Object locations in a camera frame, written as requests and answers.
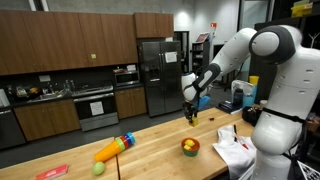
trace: kitchen cabinet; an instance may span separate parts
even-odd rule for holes
[[[22,11],[40,71],[67,69],[67,61],[52,12]]]
[[[100,14],[79,13],[78,15],[89,65],[92,67],[111,65],[106,52]]]
[[[19,107],[14,111],[28,141],[80,129],[71,99]]]
[[[0,62],[3,62],[3,58],[1,56],[1,54],[0,54]],[[7,74],[9,74],[9,71],[7,70],[5,64],[1,65],[0,66],[0,76],[1,75],[7,75]]]
[[[173,15],[135,13],[136,37],[173,37]]]
[[[54,12],[68,68],[88,67],[87,51],[77,13]]]
[[[0,27],[0,75],[39,71],[40,67],[21,12],[1,10]]]
[[[101,21],[111,64],[138,63],[133,16],[101,14]]]
[[[115,91],[119,119],[147,112],[144,88]]]

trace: microwave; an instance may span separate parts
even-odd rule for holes
[[[116,86],[140,83],[139,71],[124,71],[114,74]]]

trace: oven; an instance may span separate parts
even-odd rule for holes
[[[113,87],[91,86],[72,92],[82,131],[119,123]]]

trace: wooden countertop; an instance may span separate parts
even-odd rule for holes
[[[239,135],[250,136],[253,127],[241,113],[230,115],[216,108],[198,113],[198,118],[196,127],[182,117],[134,132],[136,143],[118,154],[120,179],[211,179],[227,171],[227,164],[212,146],[218,142],[218,128],[236,124]],[[200,142],[196,157],[182,152],[180,143],[187,137]]]
[[[119,179],[117,158],[113,157],[105,162],[106,170],[100,176],[94,176],[91,172],[95,160],[93,155],[110,144],[113,137],[83,145],[77,148],[17,164],[0,169],[0,179],[35,179],[36,175],[68,164],[68,172],[57,179]]]

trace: upper cabinet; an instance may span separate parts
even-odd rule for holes
[[[173,15],[135,13],[136,37],[173,37]]]
[[[1,62],[7,67],[7,72],[1,70],[1,75],[39,71],[40,64],[36,60],[21,12],[0,11],[0,27]]]
[[[133,16],[101,14],[101,21],[111,64],[137,63]]]
[[[79,13],[90,66],[106,66],[108,60],[100,14]]]
[[[89,66],[78,14],[55,12],[54,18],[61,37],[68,68]]]
[[[40,71],[67,69],[62,43],[53,13],[22,11]]]

